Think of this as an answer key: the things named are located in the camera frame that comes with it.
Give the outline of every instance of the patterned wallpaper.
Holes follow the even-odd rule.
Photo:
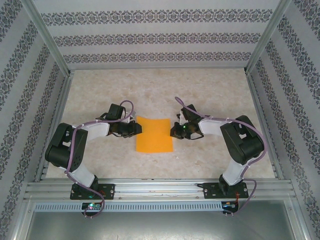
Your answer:
[[[0,240],[35,178],[64,83],[19,0],[0,0]]]
[[[283,172],[320,239],[320,6],[294,0],[251,72]]]
[[[244,67],[279,0],[35,0],[75,69]]]

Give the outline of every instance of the orange cloth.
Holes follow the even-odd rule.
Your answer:
[[[136,136],[136,151],[140,153],[169,153],[174,151],[170,136],[170,119],[136,118],[142,126],[142,133]]]

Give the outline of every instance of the marble floor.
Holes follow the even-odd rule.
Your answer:
[[[247,115],[261,129],[243,69],[166,68],[75,71],[62,122],[78,125],[109,110],[110,104],[133,101],[136,114],[149,119],[177,120],[181,106],[193,104],[205,115]],[[222,137],[191,141],[173,139],[174,152],[136,152],[136,137],[96,138],[86,144],[83,161],[98,178],[218,178],[231,159]],[[246,177],[274,178],[266,155]],[[47,178],[65,178],[49,165]]]

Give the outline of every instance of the black mounting bracket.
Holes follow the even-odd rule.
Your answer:
[[[115,196],[114,184],[98,184],[97,192],[102,194],[105,200],[113,200]],[[71,200],[100,200],[101,197],[88,191],[84,192],[83,188],[77,184],[73,184],[70,193]]]
[[[247,199],[249,197],[245,182],[235,185],[232,191],[229,191],[226,195],[221,191],[218,182],[205,182],[197,184],[197,186],[203,189],[204,199],[235,199],[236,193],[239,194],[239,199]]]

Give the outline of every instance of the damask stripe border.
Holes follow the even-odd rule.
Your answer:
[[[27,84],[24,87],[23,93],[18,102],[18,106],[16,106],[16,111],[13,114],[12,122],[10,122],[8,129],[6,130],[7,134],[3,137],[3,142],[1,143],[0,148],[0,180],[2,179],[2,175],[6,170],[6,165],[8,164],[8,160],[11,156],[11,152],[13,151],[13,147],[16,144],[16,139],[20,132],[20,127],[25,120],[27,111],[49,55],[50,51],[44,44],[34,64],[30,77],[27,80]]]
[[[133,44],[256,44],[260,33],[145,33],[55,36],[58,47]]]
[[[179,9],[42,13],[47,26],[140,23],[266,23],[272,9]]]
[[[317,206],[317,200],[313,196],[313,191],[310,189],[311,185],[308,182],[308,177],[306,176],[306,171],[302,167],[300,157],[297,153],[297,150],[296,150],[295,144],[293,142],[293,139],[291,137],[290,131],[288,130],[288,126],[287,126],[286,120],[283,116],[283,112],[281,110],[281,107],[279,105],[277,97],[272,90],[269,76],[267,74],[266,68],[265,68],[261,58],[257,61],[255,67],[258,71],[258,74],[259,74],[259,77],[262,81],[262,85],[264,87],[265,93],[266,93],[267,98],[269,100],[269,104],[270,104],[270,107],[273,112],[273,117],[276,121],[279,133],[281,135],[281,139],[283,141],[284,148],[287,152],[287,156],[289,157],[289,161],[292,166],[292,172],[293,172],[294,176],[296,177],[298,187],[301,191],[301,195],[303,196],[303,201],[306,206],[306,210],[309,212],[309,218],[313,223],[312,226],[315,228],[315,234],[318,238],[320,238],[319,206]],[[259,103],[263,109],[263,103],[261,102],[261,99],[259,97],[259,93],[258,93],[255,81],[253,81],[253,85],[254,85],[254,88],[257,92]]]
[[[22,182],[24,181],[25,176],[27,174],[29,162],[31,160],[33,150],[35,148],[37,138],[38,138],[41,126],[43,124],[43,120],[46,115],[46,110],[49,105],[50,98],[51,98],[53,89],[55,87],[55,83],[57,81],[59,72],[60,72],[59,66],[57,63],[55,63],[50,73],[50,77],[47,81],[43,95],[41,97],[37,113],[33,120],[31,131],[29,132],[29,136],[27,138],[25,148],[23,149],[23,154],[21,155],[21,159],[19,160],[19,165],[16,169],[16,173],[14,174],[14,180],[12,181],[12,186],[9,190],[7,201],[4,204],[4,211],[2,211],[1,213],[2,216],[0,218],[0,238],[2,239],[6,239],[6,234],[9,230],[9,225],[11,223],[12,216],[14,215],[14,210],[17,206],[17,200],[21,192]],[[53,114],[50,120],[49,128],[47,129],[47,132],[49,132],[51,128],[51,124],[54,119],[54,115],[56,112],[56,108],[58,105],[58,101],[60,98],[60,94],[61,94],[65,79],[66,78],[64,77],[58,93],[58,99],[55,103]]]
[[[27,54],[31,46],[33,45],[35,38],[38,34],[36,26],[32,21],[28,24],[27,28],[23,32],[21,39],[19,40],[16,49],[12,54],[12,58],[10,58],[9,63],[6,65],[6,69],[4,69],[1,80],[0,80],[0,111],[2,110],[2,106],[6,102],[6,98],[11,91],[13,83],[16,81],[16,77],[20,72],[22,64],[25,62]]]
[[[64,55],[67,64],[183,62],[183,61],[247,61],[251,52],[146,52]]]
[[[299,41],[299,38],[293,27],[290,25],[287,17],[284,16],[280,20],[277,28],[290,50],[296,65],[299,67],[313,98],[316,100],[316,104],[319,105],[318,108],[320,109],[320,74],[314,67],[314,63],[310,60],[307,51]]]
[[[296,93],[295,86],[293,85],[272,40],[265,46],[265,50],[268,53],[273,69],[279,78],[284,94],[286,95],[286,99],[291,106],[292,113],[298,123],[300,132],[302,133],[302,138],[308,146],[308,152],[311,154],[311,159],[314,161],[313,164],[315,168],[318,169],[317,173],[320,175],[320,143],[318,142],[318,138],[315,136],[315,130],[309,123],[309,118],[306,115],[304,106]]]
[[[0,11],[0,43],[22,9],[20,0],[7,0]]]
[[[294,0],[294,4],[304,16],[316,38],[320,41],[320,7],[317,1]]]

